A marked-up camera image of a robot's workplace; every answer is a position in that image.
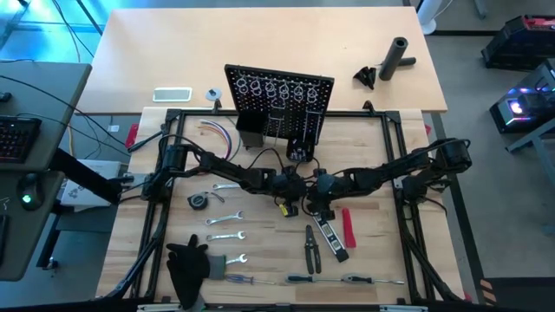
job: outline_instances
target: purple light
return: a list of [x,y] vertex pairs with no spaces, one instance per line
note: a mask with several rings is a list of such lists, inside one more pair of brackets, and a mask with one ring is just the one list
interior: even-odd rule
[[508,126],[511,122],[515,121],[515,120],[530,120],[532,117],[515,117],[511,120],[509,120],[505,125]]
[[518,103],[516,101],[511,103],[511,110],[515,114],[522,114],[522,107],[520,107],[520,103]]

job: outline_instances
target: light wood tabletop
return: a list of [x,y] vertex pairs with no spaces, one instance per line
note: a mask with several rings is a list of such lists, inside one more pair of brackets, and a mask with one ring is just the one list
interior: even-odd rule
[[[353,79],[362,67],[379,68],[398,36],[414,66],[376,78],[375,90]],[[160,105],[210,106],[205,94],[219,88],[232,108],[226,64],[333,77],[334,109],[370,100],[380,110],[447,111],[414,7],[113,10],[78,107],[140,114],[157,105],[155,88],[190,87],[188,103]]]
[[[424,129],[421,111],[403,110],[402,127],[408,151],[427,146],[428,138]],[[164,122],[166,109],[160,107],[145,108],[140,120],[137,141],[144,140],[160,129]],[[184,135],[199,143],[208,151],[217,155],[225,152],[224,141],[215,133],[199,129],[201,117],[187,117]],[[220,123],[228,129],[232,140],[238,141],[238,135],[225,117],[205,117]],[[273,145],[273,140],[266,142]],[[284,155],[285,140],[278,140],[276,148]],[[258,154],[259,149],[239,150],[233,163],[248,166]],[[130,172],[152,172],[158,154],[157,140],[146,144],[133,153],[129,166]],[[366,118],[326,118],[323,123],[320,143],[315,157],[322,168],[328,172],[360,166],[379,166],[387,161],[383,144],[382,127],[379,120]],[[290,164],[284,157],[285,164]],[[194,166],[195,159],[190,155],[187,168]],[[265,153],[258,160],[257,167],[278,169],[278,161],[273,153]],[[299,167],[303,176],[311,174],[314,162]],[[363,273],[374,278],[407,281],[402,258],[401,240],[395,215],[390,183],[364,198],[344,198],[334,201],[333,208],[350,208],[354,233],[357,241],[355,249],[348,249],[350,259],[339,263],[333,256],[314,221],[299,212],[294,218],[284,218],[273,198],[263,195],[251,195],[240,189],[218,191],[225,199],[220,203],[216,198],[209,199],[209,205],[203,211],[192,210],[186,198],[197,192],[211,191],[214,183],[227,183],[214,175],[198,176],[189,179],[177,179],[173,190],[173,199],[167,225],[164,244],[186,244],[189,237],[199,235],[201,243],[206,235],[231,234],[245,231],[246,239],[224,239],[209,243],[208,254],[237,257],[245,253],[247,263],[235,263],[227,267],[226,273],[240,273],[255,276],[260,280],[273,281],[277,285],[234,284],[227,281],[205,280],[201,294],[209,303],[348,303],[373,304],[395,303],[396,298],[408,300],[407,285],[378,283],[344,284],[286,284],[285,275],[290,272],[306,274],[304,255],[305,226],[313,225],[315,237],[320,246],[322,257],[322,274],[320,277],[337,278],[346,273]],[[137,191],[126,196],[138,194]],[[441,201],[438,194],[429,197]],[[140,235],[144,222],[147,203],[139,199],[130,200],[120,205],[114,224],[114,230],[108,246],[108,253],[101,273],[97,295],[106,295],[124,277],[137,257]],[[208,218],[223,217],[237,211],[245,213],[244,220],[227,221],[206,226]],[[454,250],[447,227],[445,212],[434,204],[420,205],[421,223],[424,231],[428,258],[452,291],[462,296],[460,275]],[[343,241],[342,214],[338,211],[336,219],[330,221]],[[156,299],[171,296],[177,301],[171,278],[166,267],[167,250],[164,249]],[[143,287],[145,291],[151,265],[144,269]],[[424,294],[421,272],[415,266],[418,286]]]

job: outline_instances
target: red tag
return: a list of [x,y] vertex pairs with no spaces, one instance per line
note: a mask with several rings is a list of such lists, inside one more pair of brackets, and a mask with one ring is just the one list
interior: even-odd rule
[[135,144],[135,139],[137,139],[137,132],[139,131],[139,124],[131,125],[129,128],[129,134],[127,135],[127,140],[125,140],[125,147],[129,148]]
[[343,214],[343,234],[345,236],[345,247],[356,248],[355,234],[353,233],[353,223],[350,220],[349,208],[341,209]]

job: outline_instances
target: computer mouse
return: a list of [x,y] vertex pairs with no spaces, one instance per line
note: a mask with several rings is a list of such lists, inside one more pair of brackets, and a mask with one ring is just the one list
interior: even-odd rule
[[23,209],[34,211],[44,202],[41,176],[38,173],[27,173],[17,182],[16,195]]

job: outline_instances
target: white phone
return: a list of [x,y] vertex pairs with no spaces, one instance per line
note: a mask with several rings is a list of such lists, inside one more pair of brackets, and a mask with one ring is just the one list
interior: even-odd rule
[[192,88],[156,88],[153,93],[155,102],[190,101],[193,95]]

